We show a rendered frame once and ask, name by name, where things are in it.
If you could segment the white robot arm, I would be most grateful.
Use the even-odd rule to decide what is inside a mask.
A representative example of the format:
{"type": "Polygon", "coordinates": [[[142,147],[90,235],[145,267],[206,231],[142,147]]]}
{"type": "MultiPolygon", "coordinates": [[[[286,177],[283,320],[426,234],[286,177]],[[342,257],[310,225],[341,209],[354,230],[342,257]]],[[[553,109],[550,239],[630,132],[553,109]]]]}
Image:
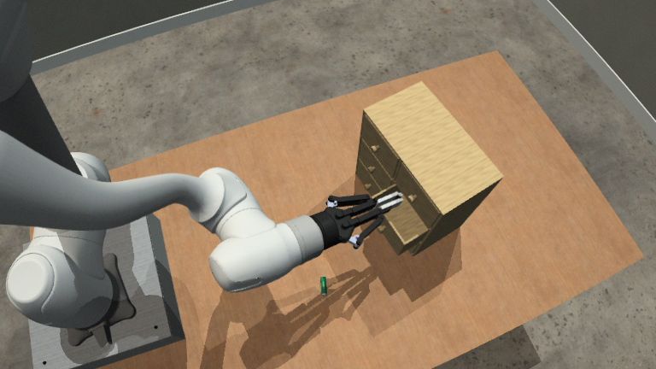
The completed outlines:
{"type": "Polygon", "coordinates": [[[117,256],[103,256],[106,230],[171,204],[186,206],[219,237],[208,262],[229,293],[269,284],[324,251],[310,216],[276,225],[247,185],[221,167],[199,178],[165,173],[111,182],[94,155],[69,152],[31,68],[26,0],[0,0],[0,225],[34,227],[9,269],[6,291],[27,318],[71,328],[70,345],[93,335],[102,348],[112,344],[110,326],[137,312],[117,256]]]}

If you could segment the tall wooden chest of drawers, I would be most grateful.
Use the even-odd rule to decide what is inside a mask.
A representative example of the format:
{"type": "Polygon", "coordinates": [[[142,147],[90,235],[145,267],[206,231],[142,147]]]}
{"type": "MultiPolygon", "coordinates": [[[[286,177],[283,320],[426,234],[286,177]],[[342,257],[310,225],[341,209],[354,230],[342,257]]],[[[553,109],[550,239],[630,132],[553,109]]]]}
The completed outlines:
{"type": "Polygon", "coordinates": [[[422,81],[363,109],[356,175],[365,114],[400,158],[392,185],[403,162],[441,213],[412,257],[461,227],[504,177],[422,81]]]}

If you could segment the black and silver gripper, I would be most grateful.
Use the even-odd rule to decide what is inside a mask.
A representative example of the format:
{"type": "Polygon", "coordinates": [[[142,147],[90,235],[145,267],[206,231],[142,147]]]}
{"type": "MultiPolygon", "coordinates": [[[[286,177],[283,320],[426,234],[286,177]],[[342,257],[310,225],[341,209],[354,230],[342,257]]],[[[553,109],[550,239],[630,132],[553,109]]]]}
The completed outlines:
{"type": "Polygon", "coordinates": [[[324,250],[339,243],[351,243],[354,245],[354,249],[358,249],[362,245],[364,238],[384,221],[383,214],[388,213],[392,208],[396,208],[402,203],[402,197],[394,200],[398,194],[397,191],[388,196],[374,197],[373,199],[368,194],[340,197],[329,196],[325,203],[327,208],[322,212],[310,216],[322,232],[324,250]],[[344,210],[339,208],[354,205],[358,206],[344,210]],[[352,217],[365,213],[372,208],[377,209],[352,219],[352,217]],[[351,237],[355,227],[361,226],[371,220],[374,221],[360,235],[351,237]]]}

